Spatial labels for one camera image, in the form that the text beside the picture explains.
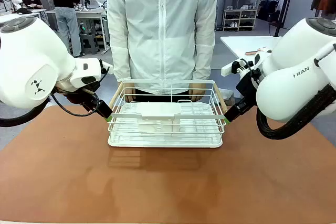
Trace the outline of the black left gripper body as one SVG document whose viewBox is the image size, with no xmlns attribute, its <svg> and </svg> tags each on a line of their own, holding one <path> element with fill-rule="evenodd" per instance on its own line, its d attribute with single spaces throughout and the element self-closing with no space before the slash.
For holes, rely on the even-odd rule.
<svg viewBox="0 0 336 224">
<path fill-rule="evenodd" d="M 56 92 L 62 94 L 67 100 L 73 104 L 79 104 L 84 107 L 88 112 L 95 111 L 99 102 L 99 97 L 96 91 L 100 88 L 100 82 L 96 81 L 88 84 L 74 92 L 63 90 L 59 87 Z"/>
</svg>

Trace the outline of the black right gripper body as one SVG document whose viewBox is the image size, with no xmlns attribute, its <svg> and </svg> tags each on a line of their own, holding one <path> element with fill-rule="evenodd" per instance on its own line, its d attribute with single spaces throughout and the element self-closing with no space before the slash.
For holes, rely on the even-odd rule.
<svg viewBox="0 0 336 224">
<path fill-rule="evenodd" d="M 236 89 L 243 96 L 243 100 L 247 102 L 247 104 L 256 104 L 258 84 L 254 84 L 254 82 L 258 81 L 259 78 L 260 70 L 247 71 L 236 86 Z"/>
</svg>

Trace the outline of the person's right hand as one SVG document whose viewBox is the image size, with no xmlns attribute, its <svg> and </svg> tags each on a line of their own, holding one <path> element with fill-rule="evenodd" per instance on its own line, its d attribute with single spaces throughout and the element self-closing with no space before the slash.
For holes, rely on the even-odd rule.
<svg viewBox="0 0 336 224">
<path fill-rule="evenodd" d="M 135 101 L 136 99 L 136 95 L 135 95 L 135 88 L 133 86 L 129 86 L 129 87 L 124 87 L 123 90 L 123 97 L 125 102 L 130 103 Z"/>
</svg>

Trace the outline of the person's left hand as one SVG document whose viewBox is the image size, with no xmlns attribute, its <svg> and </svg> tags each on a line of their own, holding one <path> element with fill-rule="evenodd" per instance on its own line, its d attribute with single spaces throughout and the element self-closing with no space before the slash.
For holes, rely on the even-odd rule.
<svg viewBox="0 0 336 224">
<path fill-rule="evenodd" d="M 189 96 L 192 102 L 199 101 L 205 94 L 206 84 L 204 83 L 190 83 L 189 85 Z"/>
</svg>

